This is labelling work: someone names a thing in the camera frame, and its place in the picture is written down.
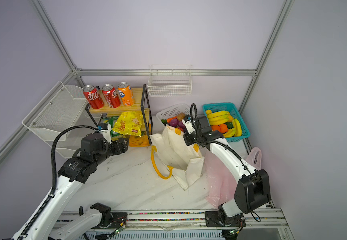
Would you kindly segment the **yellow chips bag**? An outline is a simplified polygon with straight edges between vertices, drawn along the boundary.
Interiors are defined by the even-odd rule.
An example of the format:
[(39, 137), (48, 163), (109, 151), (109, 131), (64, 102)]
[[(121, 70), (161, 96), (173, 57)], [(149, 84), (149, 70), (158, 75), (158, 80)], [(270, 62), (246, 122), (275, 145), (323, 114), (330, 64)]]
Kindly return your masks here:
[(137, 111), (122, 112), (113, 125), (113, 131), (125, 136), (141, 137), (142, 113)]

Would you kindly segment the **white canvas tote bag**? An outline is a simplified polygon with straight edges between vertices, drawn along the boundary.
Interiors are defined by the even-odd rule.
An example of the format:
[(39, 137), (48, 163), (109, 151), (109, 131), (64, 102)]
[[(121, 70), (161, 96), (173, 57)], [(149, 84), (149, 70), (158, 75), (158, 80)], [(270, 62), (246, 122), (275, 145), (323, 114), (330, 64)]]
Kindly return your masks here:
[(186, 145), (182, 130), (166, 126), (150, 139), (152, 165), (161, 179), (174, 178), (184, 191), (200, 179), (204, 156), (197, 144)]

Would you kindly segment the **pink plastic grocery bag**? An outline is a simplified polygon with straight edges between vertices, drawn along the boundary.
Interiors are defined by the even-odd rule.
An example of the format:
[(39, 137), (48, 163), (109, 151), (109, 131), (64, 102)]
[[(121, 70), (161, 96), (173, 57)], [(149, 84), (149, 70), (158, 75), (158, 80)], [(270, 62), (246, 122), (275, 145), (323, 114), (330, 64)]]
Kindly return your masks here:
[(215, 208), (234, 199), (238, 181), (243, 175), (250, 175), (261, 169), (261, 163), (254, 164), (253, 155), (247, 162), (235, 151), (219, 145), (212, 145), (205, 154), (205, 170), (208, 181), (206, 200)]

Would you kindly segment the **orange soda can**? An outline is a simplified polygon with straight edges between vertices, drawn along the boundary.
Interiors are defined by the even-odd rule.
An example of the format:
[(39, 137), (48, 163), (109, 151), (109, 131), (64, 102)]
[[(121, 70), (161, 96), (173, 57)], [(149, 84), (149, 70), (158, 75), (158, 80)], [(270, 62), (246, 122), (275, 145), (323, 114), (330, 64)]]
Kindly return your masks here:
[(132, 88), (129, 83), (122, 82), (118, 85), (118, 93), (122, 103), (125, 106), (132, 106), (135, 104), (134, 95), (132, 92)]

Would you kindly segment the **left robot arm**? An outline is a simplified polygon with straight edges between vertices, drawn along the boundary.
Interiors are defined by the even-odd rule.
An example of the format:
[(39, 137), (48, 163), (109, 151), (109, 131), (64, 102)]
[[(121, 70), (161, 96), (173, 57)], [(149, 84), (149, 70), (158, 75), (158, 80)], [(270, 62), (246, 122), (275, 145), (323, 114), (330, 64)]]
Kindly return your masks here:
[[(58, 170), (55, 159), (58, 141), (66, 133), (82, 128), (90, 129), (92, 133), (81, 140), (80, 148)], [(94, 227), (100, 229), (110, 227), (114, 223), (111, 208), (101, 203), (95, 203), (76, 220), (58, 230), (53, 230), (66, 205), (88, 178), (96, 172), (97, 167), (110, 157), (126, 153), (128, 142), (127, 138), (112, 141), (109, 125), (105, 124), (99, 124), (96, 127), (77, 125), (58, 134), (51, 147), (51, 189), (12, 239), (73, 240)]]

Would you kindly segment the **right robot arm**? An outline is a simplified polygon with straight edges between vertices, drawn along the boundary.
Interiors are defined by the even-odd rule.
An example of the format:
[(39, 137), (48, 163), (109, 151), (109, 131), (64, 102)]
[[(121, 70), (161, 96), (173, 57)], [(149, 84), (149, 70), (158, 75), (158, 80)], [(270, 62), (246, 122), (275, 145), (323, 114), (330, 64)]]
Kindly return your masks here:
[(219, 205), (217, 213), (220, 223), (229, 226), (234, 218), (242, 214), (251, 214), (260, 223), (260, 216), (254, 211), (269, 203), (270, 183), (268, 173), (245, 161), (228, 144), (222, 133), (213, 131), (210, 126), (203, 127), (197, 115), (196, 104), (190, 106), (190, 121), (186, 122), (187, 132), (184, 141), (187, 146), (197, 144), (216, 155), (237, 183), (233, 199)]

